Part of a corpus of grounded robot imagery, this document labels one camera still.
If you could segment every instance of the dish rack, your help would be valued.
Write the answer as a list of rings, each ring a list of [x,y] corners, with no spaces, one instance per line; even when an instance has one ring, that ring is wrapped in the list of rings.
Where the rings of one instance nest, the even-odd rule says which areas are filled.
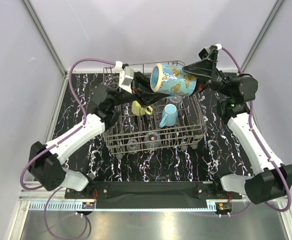
[[[150,76],[150,73],[144,73],[145,66],[152,66],[157,63],[185,66],[179,60],[130,64],[129,66],[135,66],[143,74]],[[103,84],[117,88],[119,75],[113,73],[112,68],[113,66],[103,69]],[[142,116],[136,116],[132,113],[131,103],[116,106],[117,110],[121,112],[121,116],[112,128],[103,133],[104,141],[110,153],[120,160],[124,154],[135,154],[139,151],[153,151],[174,147],[184,151],[187,150],[188,146],[196,149],[198,142],[207,131],[199,106],[199,94],[185,97],[182,102],[177,104],[178,119],[174,127],[160,128],[161,115],[167,104],[166,102],[167,99],[156,102],[152,105],[153,114]],[[149,140],[149,136],[154,133],[160,137],[151,137]],[[134,141],[136,147],[134,150],[130,150],[130,147],[127,148],[130,145],[128,141],[131,139],[136,140]]]

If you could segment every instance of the butterfly print mug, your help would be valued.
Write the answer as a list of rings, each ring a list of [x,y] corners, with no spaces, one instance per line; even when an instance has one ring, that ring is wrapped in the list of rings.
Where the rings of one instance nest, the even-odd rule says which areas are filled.
[[[150,77],[155,93],[190,96],[196,88],[195,76],[182,71],[182,67],[158,63]]]

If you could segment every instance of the black base bar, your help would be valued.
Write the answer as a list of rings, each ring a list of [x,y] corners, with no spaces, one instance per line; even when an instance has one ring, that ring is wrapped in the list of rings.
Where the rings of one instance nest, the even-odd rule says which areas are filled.
[[[229,193],[216,194],[212,182],[113,182],[95,181],[98,209],[192,209],[206,208],[207,199],[227,200]],[[66,199],[93,199],[68,189]],[[232,199],[241,199],[231,193]]]

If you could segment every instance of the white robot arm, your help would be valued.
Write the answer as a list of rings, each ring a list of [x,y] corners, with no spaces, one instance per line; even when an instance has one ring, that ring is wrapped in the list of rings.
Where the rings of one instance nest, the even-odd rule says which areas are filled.
[[[284,165],[273,153],[260,132],[252,127],[262,145],[270,156],[267,156],[250,129],[248,123],[248,101],[255,99],[257,81],[249,74],[241,74],[235,78],[226,76],[216,69],[219,48],[211,46],[203,49],[199,56],[202,61],[183,67],[183,71],[197,77],[196,91],[210,88],[228,98],[217,103],[218,115],[233,131],[242,144],[251,162],[255,176],[239,176],[227,174],[215,182],[221,192],[236,192],[247,195],[254,203],[259,204],[286,194],[278,169],[287,182],[292,184],[292,165]],[[94,175],[84,175],[62,167],[69,156],[83,144],[109,129],[117,121],[120,112],[114,106],[138,101],[148,106],[167,97],[150,89],[149,79],[140,72],[134,72],[127,64],[121,65],[119,89],[99,85],[94,89],[92,107],[84,121],[74,126],[62,136],[47,142],[45,145],[36,142],[31,147],[30,161],[40,152],[47,151],[28,168],[29,172],[49,191],[57,187],[74,189],[91,194]]]

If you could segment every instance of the blue mug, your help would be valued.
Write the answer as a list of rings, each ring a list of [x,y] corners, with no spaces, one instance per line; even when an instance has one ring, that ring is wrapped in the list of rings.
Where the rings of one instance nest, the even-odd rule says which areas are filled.
[[[158,63],[150,77],[150,87],[155,93],[190,96],[197,78],[182,71],[181,66]]]
[[[164,126],[172,127],[176,124],[178,118],[178,111],[175,105],[167,104],[162,111],[162,119],[159,124],[160,128]]]

